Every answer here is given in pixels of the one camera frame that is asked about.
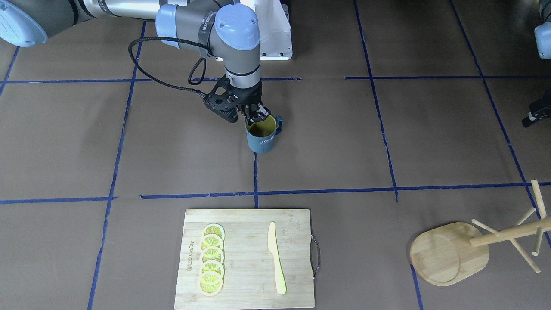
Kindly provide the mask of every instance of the lemon slice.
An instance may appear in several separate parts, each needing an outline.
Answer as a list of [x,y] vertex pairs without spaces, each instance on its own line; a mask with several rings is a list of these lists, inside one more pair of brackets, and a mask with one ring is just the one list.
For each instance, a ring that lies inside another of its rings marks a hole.
[[224,232],[224,228],[222,226],[220,226],[219,224],[216,224],[216,223],[209,224],[205,227],[205,229],[203,229],[203,236],[206,235],[206,234],[211,234],[211,233],[218,235],[218,237],[220,237],[222,239],[222,241],[226,237],[226,233]]
[[224,262],[224,252],[219,247],[208,247],[201,251],[199,259],[204,263],[207,260],[217,260]]
[[214,296],[222,289],[222,277],[216,271],[205,271],[199,277],[199,289],[205,296]]
[[219,273],[222,278],[224,277],[224,265],[217,260],[212,259],[205,261],[201,266],[201,272],[205,271],[215,271]]
[[224,248],[224,242],[217,234],[206,234],[201,238],[201,249],[204,250],[208,247],[219,247],[222,250]]

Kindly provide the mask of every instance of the wooden knife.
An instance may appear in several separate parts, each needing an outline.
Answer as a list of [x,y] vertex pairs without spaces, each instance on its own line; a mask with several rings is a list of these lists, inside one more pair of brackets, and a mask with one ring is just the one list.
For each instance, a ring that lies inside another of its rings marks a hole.
[[281,262],[279,261],[279,251],[277,249],[277,238],[275,233],[276,223],[271,222],[268,227],[268,250],[274,256],[275,287],[277,293],[283,295],[287,292],[287,286],[285,285],[285,278],[283,277],[283,270],[281,269]]

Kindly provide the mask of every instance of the metal handle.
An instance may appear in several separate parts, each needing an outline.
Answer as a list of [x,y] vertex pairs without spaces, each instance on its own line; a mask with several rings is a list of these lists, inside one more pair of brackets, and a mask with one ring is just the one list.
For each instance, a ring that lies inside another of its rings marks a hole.
[[316,238],[314,238],[313,234],[310,234],[310,237],[312,238],[312,241],[316,244],[316,250],[317,250],[317,267],[316,267],[316,269],[314,269],[314,266],[312,265],[312,273],[313,273],[313,277],[314,277],[314,280],[315,280],[316,279],[316,273],[320,269],[320,257],[321,257],[320,245],[317,243],[317,240],[316,240]]

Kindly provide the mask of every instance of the blue tape line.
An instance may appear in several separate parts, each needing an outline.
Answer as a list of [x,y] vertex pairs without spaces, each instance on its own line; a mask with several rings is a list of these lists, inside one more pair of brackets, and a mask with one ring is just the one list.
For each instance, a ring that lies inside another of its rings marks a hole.
[[46,198],[46,199],[14,199],[0,200],[0,205],[10,204],[42,204],[48,202],[79,202],[79,201],[107,201],[109,197],[78,197],[78,198]]
[[395,188],[358,188],[358,189],[306,189],[306,190],[274,190],[259,191],[259,195],[288,194],[330,194],[330,193],[367,193],[372,191],[394,191]]
[[[193,78],[191,79],[191,81],[194,81],[194,82],[197,82],[197,81],[200,81],[201,79],[200,78]],[[218,81],[220,80],[220,78],[204,78],[203,81],[207,81],[207,82],[213,82],[213,81]],[[274,77],[274,78],[261,78],[261,80],[263,81],[302,81],[302,78],[301,77]]]
[[[469,79],[480,78],[480,76],[390,76],[372,77],[373,79]],[[344,79],[370,79],[370,77],[344,77]]]
[[27,83],[117,83],[117,82],[151,82],[151,79],[36,79],[24,81],[6,81],[9,84],[27,84]]
[[546,79],[551,78],[551,76],[484,76],[484,78],[510,78],[510,79]]
[[[511,155],[513,156],[513,160],[515,161],[515,165],[517,167],[518,173],[520,174],[520,177],[522,179],[522,182],[524,183],[524,187],[526,189],[526,193],[528,194],[528,197],[530,198],[530,202],[532,203],[532,206],[536,209],[536,215],[538,218],[541,218],[537,208],[536,208],[536,202],[534,201],[534,198],[532,197],[532,193],[530,192],[530,189],[528,188],[528,185],[526,183],[526,178],[524,177],[524,174],[522,172],[522,169],[520,167],[520,163],[518,162],[518,159],[515,155],[515,150],[513,149],[513,145],[511,144],[511,140],[509,140],[509,136],[507,135],[507,131],[505,130],[505,126],[503,125],[503,122],[501,122],[501,117],[499,116],[498,109],[495,106],[494,98],[492,97],[490,93],[490,89],[488,88],[488,84],[486,83],[486,79],[484,78],[484,75],[482,74],[482,69],[480,67],[480,63],[477,60],[476,55],[474,54],[473,47],[471,45],[471,42],[469,41],[469,38],[467,37],[467,33],[465,32],[465,29],[463,27],[463,23],[461,23],[461,18],[459,18],[459,14],[457,13],[457,9],[455,8],[455,5],[453,4],[453,0],[450,0],[450,5],[453,9],[453,13],[455,14],[455,17],[457,18],[457,22],[459,23],[459,27],[461,28],[461,32],[463,33],[463,37],[465,38],[465,41],[467,42],[467,46],[469,47],[469,50],[471,52],[471,55],[473,56],[474,64],[476,65],[478,69],[478,73],[480,77],[482,77],[482,83],[484,84],[484,88],[486,89],[486,93],[488,95],[488,99],[490,99],[491,107],[494,109],[495,117],[498,119],[499,126],[501,128],[501,131],[503,133],[503,136],[505,137],[505,140],[507,141],[507,145],[509,146],[509,151],[511,152]],[[547,243],[549,244],[549,247],[551,248],[551,239],[549,239],[549,236],[547,236]]]
[[354,9],[356,11],[356,19],[358,20],[358,28],[360,30],[361,44],[364,48],[365,63],[368,66],[369,81],[371,82],[371,91],[373,92],[373,99],[375,100],[375,108],[377,109],[377,116],[379,117],[379,122],[381,123],[381,134],[382,134],[382,139],[385,143],[386,157],[388,159],[388,168],[390,170],[390,177],[392,179],[392,186],[394,187],[394,195],[396,197],[396,202],[398,202],[398,190],[396,189],[396,179],[394,178],[394,169],[392,169],[392,161],[390,159],[390,151],[388,150],[388,142],[386,141],[386,135],[385,135],[385,126],[382,123],[381,110],[379,109],[379,100],[377,99],[377,91],[375,89],[375,81],[373,80],[373,73],[371,71],[371,64],[369,63],[368,48],[365,44],[364,31],[363,31],[363,27],[361,26],[360,13],[358,12],[358,4],[357,4],[356,0],[354,0]]
[[[146,22],[143,22],[142,25],[142,33],[140,38],[143,38],[145,35],[145,25]],[[142,51],[142,43],[138,45],[138,52],[136,54],[136,59],[139,61],[140,52]],[[113,169],[113,181],[111,182],[111,188],[109,190],[109,199],[107,200],[107,208],[105,209],[105,218],[104,218],[104,227],[103,227],[103,234],[101,236],[101,247],[98,252],[98,258],[96,259],[96,267],[94,269],[94,278],[92,279],[92,287],[90,289],[90,297],[88,298],[88,310],[92,310],[92,305],[94,303],[94,295],[96,292],[96,285],[98,284],[98,275],[100,271],[101,266],[101,256],[103,255],[103,249],[105,245],[105,236],[107,234],[107,224],[109,223],[108,217],[109,213],[111,213],[111,203],[113,202],[113,194],[115,192],[115,183],[117,182],[117,173],[118,173],[118,164],[121,160],[121,153],[122,153],[122,144],[125,140],[125,127],[126,122],[128,120],[128,112],[130,110],[130,103],[132,102],[132,93],[134,91],[134,83],[136,80],[136,74],[137,74],[138,68],[134,66],[134,72],[132,73],[132,81],[130,83],[130,90],[128,92],[128,100],[126,103],[126,111],[125,111],[125,118],[122,122],[122,130],[121,130],[121,138],[118,142],[118,150],[117,150],[117,157],[115,159],[115,168]]]
[[233,197],[254,196],[253,191],[240,191],[237,193],[202,193],[202,194],[176,194],[176,195],[140,195],[141,199],[177,199],[177,198],[204,198],[204,197]]
[[[466,184],[466,185],[434,185],[434,186],[402,186],[396,187],[399,191],[408,190],[439,190],[439,189],[477,189],[477,188],[509,188],[523,187],[522,183],[498,183],[498,184]],[[539,186],[551,186],[551,182],[540,182]],[[331,194],[331,193],[369,193],[377,191],[394,191],[392,188],[354,188],[354,189],[312,189],[312,190],[273,190],[259,191],[258,195],[288,195],[288,194]],[[173,199],[173,198],[204,198],[204,197],[231,197],[254,196],[254,191],[241,191],[236,193],[201,193],[201,194],[176,194],[176,195],[140,195],[142,199]]]
[[417,302],[419,303],[419,310],[423,310],[423,300],[421,299],[421,291],[419,291],[419,282],[417,281],[417,273],[413,265],[409,265],[412,269],[413,284],[415,285],[415,293],[417,294]]
[[0,96],[4,92],[4,88],[6,87],[6,83],[8,82],[9,75],[12,72],[13,64],[15,63],[15,59],[17,58],[17,54],[19,54],[19,46],[13,52],[12,61],[9,63],[8,70],[6,71],[6,75],[4,76],[4,83],[2,83],[2,86],[0,87]]
[[258,209],[258,161],[255,152],[255,209]]
[[[373,79],[551,79],[551,76],[389,76],[373,77]],[[344,77],[344,79],[370,79],[370,77]]]

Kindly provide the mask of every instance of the blue mug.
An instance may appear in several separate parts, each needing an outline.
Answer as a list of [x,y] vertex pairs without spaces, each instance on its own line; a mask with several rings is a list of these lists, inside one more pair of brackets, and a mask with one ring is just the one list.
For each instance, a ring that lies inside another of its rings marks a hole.
[[265,120],[248,125],[245,122],[247,143],[253,152],[264,154],[272,149],[276,136],[283,129],[283,118],[269,115]]

